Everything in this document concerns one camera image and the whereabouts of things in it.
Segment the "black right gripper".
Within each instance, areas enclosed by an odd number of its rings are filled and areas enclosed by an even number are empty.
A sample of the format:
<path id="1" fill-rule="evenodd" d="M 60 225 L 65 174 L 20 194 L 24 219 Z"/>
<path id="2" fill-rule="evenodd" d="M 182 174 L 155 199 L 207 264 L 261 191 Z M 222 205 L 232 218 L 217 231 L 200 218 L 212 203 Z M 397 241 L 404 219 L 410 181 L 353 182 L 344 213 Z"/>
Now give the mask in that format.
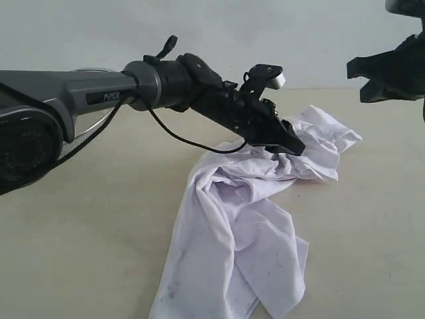
<path id="1" fill-rule="evenodd" d="M 359 91 L 361 103 L 419 100 L 424 97 L 424 33 L 410 35 L 391 51 L 355 57 L 346 67 L 348 79 L 370 79 Z"/>

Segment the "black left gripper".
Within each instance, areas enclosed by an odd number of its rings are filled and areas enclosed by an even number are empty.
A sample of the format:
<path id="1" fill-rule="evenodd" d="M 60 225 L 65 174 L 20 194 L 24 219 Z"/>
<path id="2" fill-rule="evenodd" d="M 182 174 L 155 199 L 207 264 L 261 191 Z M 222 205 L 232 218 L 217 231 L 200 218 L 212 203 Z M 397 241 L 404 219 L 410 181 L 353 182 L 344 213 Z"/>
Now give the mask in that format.
<path id="1" fill-rule="evenodd" d="M 244 138 L 250 145 L 265 146 L 274 154 L 302 155 L 305 144 L 287 120 L 280 120 L 276 105 L 250 92 L 239 92 L 237 84 L 225 81 L 221 88 L 208 87 L 192 101 L 192 109 Z"/>

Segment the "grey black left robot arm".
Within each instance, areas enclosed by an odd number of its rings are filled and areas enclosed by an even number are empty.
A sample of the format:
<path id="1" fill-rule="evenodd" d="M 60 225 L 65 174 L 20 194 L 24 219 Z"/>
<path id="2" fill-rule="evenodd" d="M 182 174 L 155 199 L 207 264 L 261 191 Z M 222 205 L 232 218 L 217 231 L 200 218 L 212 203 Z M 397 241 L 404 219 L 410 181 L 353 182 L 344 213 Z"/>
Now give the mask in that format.
<path id="1" fill-rule="evenodd" d="M 137 111 L 192 109 L 236 133 L 250 146 L 300 156 L 304 143 L 262 97 L 280 89 L 280 66 L 257 64 L 242 86 L 223 80 L 198 56 L 145 56 L 121 72 L 101 70 L 1 72 L 1 192 L 30 185 L 89 144 L 108 124 L 77 136 L 76 119 L 123 105 Z"/>

